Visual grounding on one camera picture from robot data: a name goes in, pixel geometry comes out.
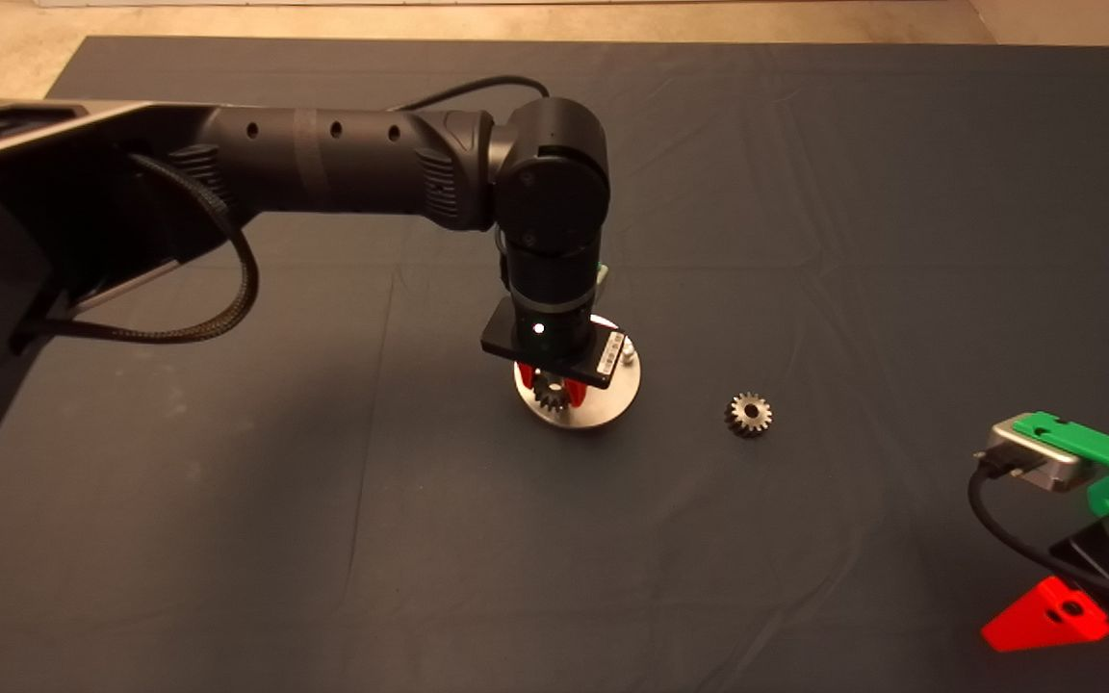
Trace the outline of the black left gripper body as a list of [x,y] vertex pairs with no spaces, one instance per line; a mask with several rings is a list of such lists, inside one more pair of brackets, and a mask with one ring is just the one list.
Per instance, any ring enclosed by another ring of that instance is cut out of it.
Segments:
[[625,332],[591,320],[584,306],[564,313],[530,310],[503,298],[480,335],[484,351],[594,389],[608,389]]

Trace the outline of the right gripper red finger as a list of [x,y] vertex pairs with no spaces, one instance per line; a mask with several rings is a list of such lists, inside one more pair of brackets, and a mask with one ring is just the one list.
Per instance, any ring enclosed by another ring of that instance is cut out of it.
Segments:
[[1109,615],[1082,589],[1051,575],[981,626],[981,640],[999,653],[1086,644],[1109,636]]

